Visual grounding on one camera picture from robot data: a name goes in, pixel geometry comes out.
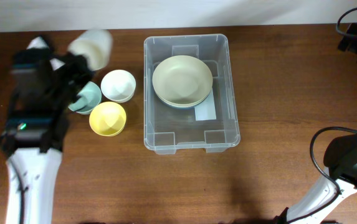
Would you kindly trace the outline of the cream cup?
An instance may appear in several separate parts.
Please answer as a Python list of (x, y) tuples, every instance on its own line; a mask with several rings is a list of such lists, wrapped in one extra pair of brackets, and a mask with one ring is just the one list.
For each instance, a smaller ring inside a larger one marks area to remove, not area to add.
[(73, 40), (67, 50), (74, 55), (83, 55), (92, 71), (105, 68), (110, 59), (113, 37), (109, 30), (92, 29)]

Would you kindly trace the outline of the cream plate bottom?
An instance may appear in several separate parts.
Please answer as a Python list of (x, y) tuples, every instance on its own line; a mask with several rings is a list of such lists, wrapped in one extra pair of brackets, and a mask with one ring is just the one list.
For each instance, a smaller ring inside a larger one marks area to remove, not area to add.
[(190, 106), (190, 105), (199, 105), (199, 104), (201, 104), (203, 101), (205, 101), (209, 96), (211, 96), (212, 95), (212, 91), (210, 91), (210, 93), (206, 96), (206, 97), (204, 97), (203, 99), (201, 99), (201, 100), (199, 100), (199, 101), (195, 101), (194, 103), (172, 103), (172, 102), (170, 102), (170, 101), (168, 101), (168, 100), (166, 100), (166, 99), (164, 99), (163, 97), (161, 97), (161, 96), (159, 96), (157, 93), (156, 93), (156, 96), (163, 102), (163, 101), (165, 101), (165, 102), (168, 102), (168, 103), (170, 103), (170, 104), (172, 104), (172, 105), (179, 105), (179, 106)]

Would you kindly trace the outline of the blue plate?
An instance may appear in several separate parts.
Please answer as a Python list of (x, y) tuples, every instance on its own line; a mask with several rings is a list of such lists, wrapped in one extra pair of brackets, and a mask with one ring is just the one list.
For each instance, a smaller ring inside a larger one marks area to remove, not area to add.
[(168, 102), (163, 101), (163, 103), (169, 107), (176, 108), (176, 109), (181, 109), (181, 110), (186, 110), (186, 109), (191, 109), (194, 108), (195, 105), (190, 105), (190, 106), (179, 106), (179, 105), (172, 105)]

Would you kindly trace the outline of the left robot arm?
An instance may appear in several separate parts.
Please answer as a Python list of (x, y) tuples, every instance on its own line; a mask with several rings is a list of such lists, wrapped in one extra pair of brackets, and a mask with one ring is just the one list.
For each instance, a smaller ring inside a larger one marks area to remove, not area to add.
[(0, 135), (9, 178), (6, 223), (51, 223), (54, 187), (69, 128), (66, 109), (93, 78), (82, 55), (26, 49), (13, 57), (7, 120)]

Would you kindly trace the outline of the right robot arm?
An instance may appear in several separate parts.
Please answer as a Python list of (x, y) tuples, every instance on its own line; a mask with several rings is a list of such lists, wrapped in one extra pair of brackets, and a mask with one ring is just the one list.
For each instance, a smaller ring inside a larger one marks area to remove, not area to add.
[(313, 165), (321, 176), (298, 203), (276, 216), (274, 223), (324, 223), (344, 199), (357, 193), (357, 130), (339, 126), (320, 129), (312, 137), (310, 148), (327, 131), (343, 131), (345, 135), (329, 143), (322, 166), (310, 150)]

